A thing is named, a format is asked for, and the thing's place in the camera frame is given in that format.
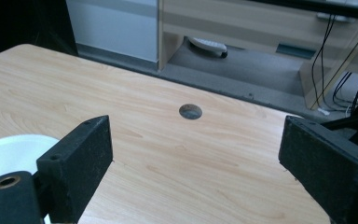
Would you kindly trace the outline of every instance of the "wooden table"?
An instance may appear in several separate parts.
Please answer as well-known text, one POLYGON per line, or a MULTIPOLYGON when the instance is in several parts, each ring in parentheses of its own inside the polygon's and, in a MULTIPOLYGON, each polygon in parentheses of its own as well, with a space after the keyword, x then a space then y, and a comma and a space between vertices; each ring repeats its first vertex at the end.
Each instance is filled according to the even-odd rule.
POLYGON ((284 113, 30 45, 0 53, 0 138, 105 114, 115 162, 79 223, 329 223, 279 164, 284 113), (200 119, 179 115, 189 103, 200 119))

